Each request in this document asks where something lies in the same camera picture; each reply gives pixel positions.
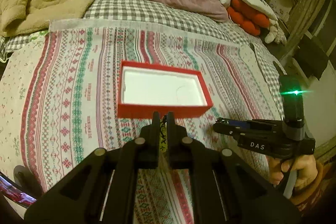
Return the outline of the patterned striped cloth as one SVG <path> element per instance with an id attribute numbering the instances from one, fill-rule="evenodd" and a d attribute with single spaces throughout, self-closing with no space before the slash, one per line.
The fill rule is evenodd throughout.
<path id="1" fill-rule="evenodd" d="M 200 105 L 192 80 L 129 71 L 123 61 L 199 71 L 212 106 L 177 124 L 207 148 L 234 150 L 264 178 L 264 155 L 213 132 L 219 117 L 280 119 L 278 74 L 261 40 L 236 24 L 205 24 L 196 32 L 158 23 L 75 20 L 54 23 L 9 59 L 1 79 L 1 183 L 25 166 L 43 191 L 52 188 L 95 148 L 122 147 L 151 122 L 145 105 L 170 111 Z"/>

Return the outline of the grey checkered bedsheet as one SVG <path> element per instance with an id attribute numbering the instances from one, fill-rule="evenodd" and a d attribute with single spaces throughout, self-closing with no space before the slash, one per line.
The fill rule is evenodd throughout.
<path id="1" fill-rule="evenodd" d="M 53 40 L 64 54 L 47 62 Z M 200 71 L 213 101 L 212 111 L 231 117 L 282 116 L 275 59 L 261 40 L 231 22 L 213 20 L 160 3 L 96 0 L 83 19 L 53 22 L 47 31 L 12 39 L 13 58 L 1 81 L 1 116 L 20 115 L 28 89 L 43 65 L 67 64 L 70 71 L 56 84 L 69 106 L 79 106 L 74 81 L 96 70 L 95 100 L 100 113 L 117 114 L 119 78 L 124 60 Z"/>

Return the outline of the white plush toy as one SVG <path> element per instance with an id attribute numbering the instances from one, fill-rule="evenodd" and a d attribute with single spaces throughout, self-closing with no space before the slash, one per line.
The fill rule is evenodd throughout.
<path id="1" fill-rule="evenodd" d="M 262 28 L 262 30 L 267 30 L 268 33 L 264 38 L 264 42 L 267 44 L 275 42 L 277 44 L 285 45 L 287 43 L 287 38 L 284 31 L 281 29 L 278 23 L 278 17 L 275 12 L 270 8 L 270 6 L 264 0 L 242 0 L 248 6 L 254 8 L 257 11 L 265 14 L 270 20 L 270 26 L 268 28 Z M 230 6 L 231 0 L 220 0 L 222 5 L 227 9 Z"/>

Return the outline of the orange plush toy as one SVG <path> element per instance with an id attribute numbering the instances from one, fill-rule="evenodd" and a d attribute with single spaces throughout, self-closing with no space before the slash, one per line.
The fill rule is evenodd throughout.
<path id="1" fill-rule="evenodd" d="M 248 6 L 242 0 L 231 0 L 227 12 L 234 23 L 252 36 L 259 36 L 262 28 L 270 26 L 270 20 L 265 14 Z"/>

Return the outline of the red jewelry box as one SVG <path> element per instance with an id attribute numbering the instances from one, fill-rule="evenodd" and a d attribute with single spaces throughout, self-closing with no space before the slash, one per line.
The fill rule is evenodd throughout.
<path id="1" fill-rule="evenodd" d="M 150 119 L 173 112 L 198 118 L 213 107 L 200 71 L 123 60 L 118 81 L 117 116 Z"/>

